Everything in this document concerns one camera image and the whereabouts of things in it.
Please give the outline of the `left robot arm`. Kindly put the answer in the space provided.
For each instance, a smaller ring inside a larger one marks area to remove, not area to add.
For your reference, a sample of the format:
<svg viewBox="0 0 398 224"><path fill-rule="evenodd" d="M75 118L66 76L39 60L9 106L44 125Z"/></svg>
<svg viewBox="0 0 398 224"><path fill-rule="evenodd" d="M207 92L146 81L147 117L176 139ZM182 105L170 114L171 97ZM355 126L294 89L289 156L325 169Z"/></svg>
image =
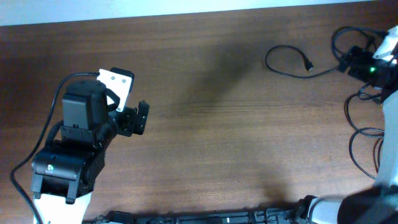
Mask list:
<svg viewBox="0 0 398 224"><path fill-rule="evenodd" d="M34 223L81 223L111 141L118 135L144 134L149 104L126 106L134 74L113 67L94 76L67 86L63 119L34 156Z"/></svg>

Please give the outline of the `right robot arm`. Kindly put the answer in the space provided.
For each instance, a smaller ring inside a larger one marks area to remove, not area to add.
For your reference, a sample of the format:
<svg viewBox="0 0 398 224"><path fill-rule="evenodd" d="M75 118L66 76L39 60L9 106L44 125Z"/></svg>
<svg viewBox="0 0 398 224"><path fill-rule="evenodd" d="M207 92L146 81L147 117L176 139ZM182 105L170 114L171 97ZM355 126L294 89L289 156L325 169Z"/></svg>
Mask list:
<svg viewBox="0 0 398 224"><path fill-rule="evenodd" d="M345 198L312 198L309 223L397 223L397 44L384 41L374 54L353 48L343 65L359 71L367 85L382 91L385 129L378 172L370 189Z"/></svg>

